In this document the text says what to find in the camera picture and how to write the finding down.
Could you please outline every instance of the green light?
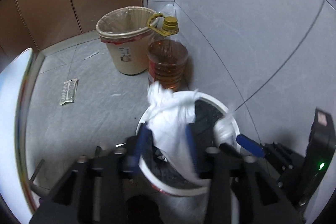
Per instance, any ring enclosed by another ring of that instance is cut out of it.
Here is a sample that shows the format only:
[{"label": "green light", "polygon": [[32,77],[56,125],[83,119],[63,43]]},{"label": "green light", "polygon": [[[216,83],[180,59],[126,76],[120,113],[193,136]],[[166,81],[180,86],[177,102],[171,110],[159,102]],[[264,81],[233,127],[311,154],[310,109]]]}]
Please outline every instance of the green light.
[{"label": "green light", "polygon": [[319,171],[322,169],[323,166],[324,166],[324,163],[322,163],[322,164],[320,165],[320,169],[319,169]]}]

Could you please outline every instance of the plastic bottle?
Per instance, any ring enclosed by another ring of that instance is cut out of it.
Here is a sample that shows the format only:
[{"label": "plastic bottle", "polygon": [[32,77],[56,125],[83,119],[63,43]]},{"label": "plastic bottle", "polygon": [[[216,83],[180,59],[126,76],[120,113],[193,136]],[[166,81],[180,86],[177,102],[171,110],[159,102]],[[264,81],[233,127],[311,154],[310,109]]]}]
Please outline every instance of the plastic bottle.
[{"label": "plastic bottle", "polygon": [[[161,30],[150,25],[152,20],[157,17],[164,17]],[[163,88],[176,91],[179,88],[188,59],[188,51],[185,46],[179,41],[171,39],[172,35],[179,32],[177,18],[155,14],[148,20],[147,26],[160,34],[148,46],[148,82],[152,84],[159,81]]]}]

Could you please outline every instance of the crumpled plastic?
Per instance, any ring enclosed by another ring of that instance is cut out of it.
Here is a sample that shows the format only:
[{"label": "crumpled plastic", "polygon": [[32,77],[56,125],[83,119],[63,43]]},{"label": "crumpled plastic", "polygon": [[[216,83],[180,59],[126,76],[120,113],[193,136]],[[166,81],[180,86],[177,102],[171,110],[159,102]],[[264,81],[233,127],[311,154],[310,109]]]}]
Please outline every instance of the crumpled plastic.
[{"label": "crumpled plastic", "polygon": [[154,145],[170,165],[186,180],[204,186],[208,181],[200,180],[195,173],[186,136],[187,124],[195,121],[195,101],[199,98],[197,90],[173,93],[154,82],[147,94],[147,127],[152,131]]}]

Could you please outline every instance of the gray tile floor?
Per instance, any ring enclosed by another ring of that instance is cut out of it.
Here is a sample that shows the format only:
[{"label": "gray tile floor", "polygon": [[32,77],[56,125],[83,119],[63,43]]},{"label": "gray tile floor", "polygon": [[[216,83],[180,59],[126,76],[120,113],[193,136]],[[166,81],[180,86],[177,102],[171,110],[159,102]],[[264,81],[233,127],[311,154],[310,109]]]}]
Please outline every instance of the gray tile floor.
[{"label": "gray tile floor", "polygon": [[[75,77],[79,79],[75,101],[59,105],[63,82]],[[147,86],[147,72],[121,74],[98,39],[46,57],[28,113],[28,177],[44,159],[35,183],[51,189],[80,155],[92,157],[97,145],[112,149],[134,135],[148,107]],[[185,83],[181,89],[187,89]],[[144,176],[125,180],[124,193],[126,199],[136,194],[151,195],[165,224],[203,222],[207,201],[204,195],[167,196],[152,189]]]}]

